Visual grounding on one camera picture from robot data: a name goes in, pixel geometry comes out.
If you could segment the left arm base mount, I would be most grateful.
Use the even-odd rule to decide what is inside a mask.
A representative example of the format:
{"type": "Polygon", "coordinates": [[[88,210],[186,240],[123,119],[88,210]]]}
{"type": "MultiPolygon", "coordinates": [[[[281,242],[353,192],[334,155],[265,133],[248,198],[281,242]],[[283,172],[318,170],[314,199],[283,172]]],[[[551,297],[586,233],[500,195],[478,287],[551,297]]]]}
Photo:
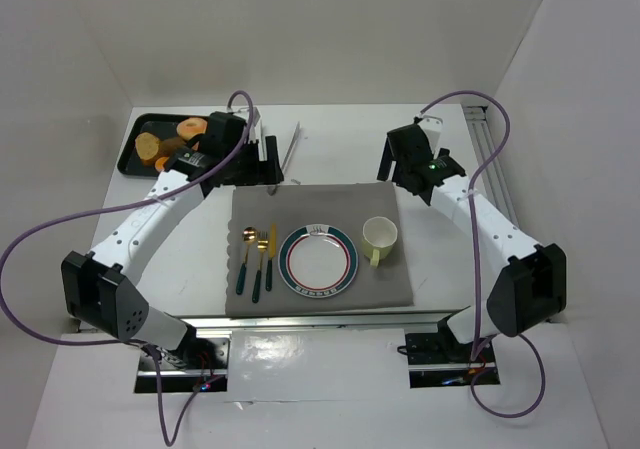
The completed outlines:
{"type": "MultiPolygon", "coordinates": [[[[163,393],[188,394],[195,387],[202,393],[227,391],[230,335],[216,334],[209,341],[214,346],[214,352],[207,356],[200,354],[193,362],[179,362],[172,356],[160,352],[159,368],[163,393]]],[[[139,357],[134,392],[157,393],[155,365],[152,357],[144,351],[139,357]]]]}

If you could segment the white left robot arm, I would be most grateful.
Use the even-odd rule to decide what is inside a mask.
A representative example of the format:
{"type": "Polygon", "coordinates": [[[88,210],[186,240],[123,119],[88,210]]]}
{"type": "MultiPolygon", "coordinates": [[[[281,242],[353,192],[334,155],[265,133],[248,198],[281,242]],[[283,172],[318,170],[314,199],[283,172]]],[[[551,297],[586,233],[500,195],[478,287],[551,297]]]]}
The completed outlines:
{"type": "Polygon", "coordinates": [[[213,112],[182,121],[176,137],[159,141],[146,158],[159,176],[144,206],[90,251],[63,260],[66,308],[121,342],[154,346],[185,367],[214,355],[215,346],[192,325],[153,308],[137,284],[167,237],[214,188],[282,182],[277,140],[262,135],[258,109],[213,112]]]}

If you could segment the orange glazed donut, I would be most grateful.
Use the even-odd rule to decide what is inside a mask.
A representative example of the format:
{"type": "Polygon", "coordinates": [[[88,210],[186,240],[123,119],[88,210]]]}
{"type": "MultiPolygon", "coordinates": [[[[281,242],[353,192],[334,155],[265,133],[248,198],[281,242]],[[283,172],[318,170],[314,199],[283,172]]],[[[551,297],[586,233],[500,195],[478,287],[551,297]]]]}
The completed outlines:
{"type": "Polygon", "coordinates": [[[192,117],[183,120],[177,125],[177,134],[185,141],[190,141],[192,138],[202,135],[207,130],[207,121],[203,118],[192,117]]]}

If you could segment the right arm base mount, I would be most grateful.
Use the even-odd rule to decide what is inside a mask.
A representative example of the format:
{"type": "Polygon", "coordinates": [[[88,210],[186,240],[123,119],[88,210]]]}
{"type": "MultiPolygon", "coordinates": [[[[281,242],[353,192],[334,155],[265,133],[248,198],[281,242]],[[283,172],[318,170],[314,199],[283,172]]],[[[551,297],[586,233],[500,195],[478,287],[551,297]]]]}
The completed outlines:
{"type": "Polygon", "coordinates": [[[458,344],[437,333],[406,333],[396,348],[408,365],[411,389],[469,386],[479,376],[479,385],[499,385],[500,376],[491,343],[471,360],[472,344],[458,344]]]}

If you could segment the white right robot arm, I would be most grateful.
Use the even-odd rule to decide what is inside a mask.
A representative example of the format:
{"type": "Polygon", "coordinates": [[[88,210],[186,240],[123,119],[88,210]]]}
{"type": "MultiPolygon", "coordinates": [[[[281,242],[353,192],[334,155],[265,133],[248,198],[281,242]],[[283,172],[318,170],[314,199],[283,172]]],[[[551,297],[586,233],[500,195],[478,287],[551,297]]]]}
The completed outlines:
{"type": "Polygon", "coordinates": [[[441,320],[440,333],[459,344],[498,334],[516,337],[565,310],[565,252],[556,244],[542,245],[513,225],[470,187],[470,178],[449,150],[432,152],[418,124],[387,133],[378,179],[392,180],[446,216],[485,250],[497,272],[488,297],[441,320]]]}

